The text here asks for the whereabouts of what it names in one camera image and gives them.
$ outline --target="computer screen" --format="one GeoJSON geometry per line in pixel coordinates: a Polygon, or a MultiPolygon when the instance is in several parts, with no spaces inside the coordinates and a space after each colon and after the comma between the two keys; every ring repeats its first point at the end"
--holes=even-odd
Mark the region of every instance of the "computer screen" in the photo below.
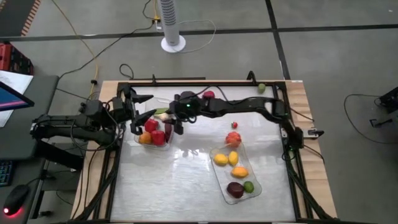
{"type": "Polygon", "coordinates": [[[34,106],[34,102],[0,82],[0,111],[14,110],[34,106]]]}

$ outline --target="plastic container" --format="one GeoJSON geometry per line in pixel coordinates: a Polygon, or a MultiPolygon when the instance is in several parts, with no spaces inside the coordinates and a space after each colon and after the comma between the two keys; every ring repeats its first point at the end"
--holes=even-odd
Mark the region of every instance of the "plastic container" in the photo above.
{"type": "MultiPolygon", "coordinates": [[[[145,102],[145,112],[153,110],[153,109],[158,109],[158,108],[168,108],[170,102],[171,101],[167,100],[167,99],[152,98],[145,102]]],[[[157,119],[155,117],[151,117],[151,118],[155,119],[156,121],[159,122],[159,127],[157,128],[157,130],[165,131],[165,123],[163,123],[160,119],[157,119]]],[[[135,142],[137,142],[138,144],[140,144],[146,148],[165,151],[165,150],[170,149],[170,145],[171,145],[171,142],[173,139],[173,133],[174,133],[174,127],[172,126],[172,132],[170,133],[169,141],[165,142],[163,146],[156,146],[154,144],[141,144],[141,143],[139,143],[139,136],[137,136],[137,135],[134,136],[134,140],[135,140],[135,142]]]]}
{"type": "Polygon", "coordinates": [[[254,175],[253,169],[251,168],[249,159],[246,155],[246,150],[244,149],[243,144],[240,144],[238,148],[232,148],[232,147],[222,147],[219,149],[213,149],[210,151],[210,158],[211,158],[211,163],[213,164],[214,171],[217,176],[217,181],[220,185],[221,192],[224,196],[224,199],[226,203],[233,205],[238,202],[241,202],[243,200],[246,200],[248,198],[256,197],[261,194],[262,188],[260,183],[257,181],[256,176],[254,175]],[[243,166],[248,170],[249,175],[247,175],[245,178],[236,178],[231,175],[231,171],[233,169],[233,166],[230,164],[226,164],[225,166],[219,166],[215,164],[214,162],[214,156],[217,154],[224,154],[228,157],[229,153],[231,151],[236,151],[239,155],[239,161],[236,164],[236,166],[243,166]],[[254,191],[252,193],[247,193],[244,192],[243,196],[241,198],[234,198],[232,195],[228,193],[226,190],[227,186],[231,182],[237,182],[243,185],[245,181],[251,181],[254,185],[254,191]]]}

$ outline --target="yellow cable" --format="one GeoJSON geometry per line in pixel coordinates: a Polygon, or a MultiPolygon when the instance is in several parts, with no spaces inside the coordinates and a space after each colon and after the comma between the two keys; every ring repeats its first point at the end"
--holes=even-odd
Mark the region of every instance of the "yellow cable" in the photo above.
{"type": "MultiPolygon", "coordinates": [[[[83,44],[87,47],[87,49],[90,51],[91,55],[93,56],[93,60],[94,60],[94,63],[95,63],[95,76],[94,76],[94,80],[97,80],[97,78],[98,78],[98,63],[97,63],[97,59],[96,59],[96,57],[95,57],[93,51],[92,51],[92,50],[90,49],[90,47],[86,44],[86,42],[76,33],[76,30],[75,30],[75,28],[73,27],[72,23],[69,21],[68,17],[65,15],[65,13],[63,13],[63,11],[62,11],[61,8],[58,6],[58,4],[55,3],[54,0],[51,0],[51,1],[55,4],[55,6],[58,8],[58,10],[62,13],[62,15],[64,16],[64,18],[68,21],[70,27],[72,28],[73,32],[75,33],[75,36],[76,36],[77,38],[79,38],[79,39],[83,42],[83,44]]],[[[94,90],[94,84],[91,84],[90,98],[93,97],[93,96],[92,96],[93,90],[94,90]]]]}
{"type": "Polygon", "coordinates": [[[159,20],[160,17],[157,15],[157,10],[156,10],[156,5],[157,5],[157,0],[154,0],[154,12],[155,12],[155,20],[159,20]]]}

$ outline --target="green lime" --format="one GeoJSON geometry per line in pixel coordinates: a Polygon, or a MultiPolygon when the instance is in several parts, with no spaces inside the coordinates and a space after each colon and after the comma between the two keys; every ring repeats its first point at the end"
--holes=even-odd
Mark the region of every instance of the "green lime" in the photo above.
{"type": "Polygon", "coordinates": [[[264,93],[265,90],[266,90],[266,85],[264,83],[260,83],[257,91],[261,94],[261,93],[264,93]]]}
{"type": "Polygon", "coordinates": [[[243,183],[243,188],[244,191],[246,191],[247,193],[252,193],[254,191],[254,185],[250,181],[246,181],[245,183],[243,183]]]}

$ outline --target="gray floor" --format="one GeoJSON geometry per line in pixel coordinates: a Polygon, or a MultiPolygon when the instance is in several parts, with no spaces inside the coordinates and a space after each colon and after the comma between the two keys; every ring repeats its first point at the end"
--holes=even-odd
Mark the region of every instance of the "gray floor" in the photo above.
{"type": "MultiPolygon", "coordinates": [[[[145,1],[58,1],[80,34],[111,34],[145,27],[145,1]]],[[[264,1],[177,1],[181,20],[211,19],[219,29],[270,27],[264,1]]],[[[279,0],[272,1],[278,27],[352,26],[397,23],[396,1],[279,0]]],[[[152,7],[147,9],[153,15],[152,7]]],[[[211,29],[196,25],[183,29],[211,29]]],[[[49,0],[43,0],[29,36],[71,35],[68,24],[49,0]]],[[[201,46],[210,35],[187,37],[187,49],[201,46]]],[[[280,35],[293,79],[304,80],[317,128],[325,130],[320,144],[338,216],[358,222],[395,223],[398,219],[398,151],[394,145],[363,139],[349,124],[344,97],[350,93],[381,95],[398,82],[398,30],[295,32],[280,35]]],[[[99,52],[112,39],[89,40],[99,52]]],[[[60,75],[79,67],[90,54],[78,40],[16,42],[30,57],[38,75],[60,75]]],[[[137,78],[207,77],[283,79],[272,34],[223,34],[204,49],[170,55],[160,37],[124,39],[99,59],[99,79],[120,80],[118,68],[128,63],[137,78]]],[[[87,96],[94,65],[68,75],[59,88],[87,96]]],[[[74,114],[81,100],[57,92],[50,112],[74,114]]],[[[372,98],[352,97],[348,113],[355,125],[379,141],[394,141],[396,127],[373,129],[369,119],[383,114],[372,98]]],[[[47,204],[59,203],[54,196],[47,204]]],[[[70,211],[57,213],[59,220],[70,211]]]]}

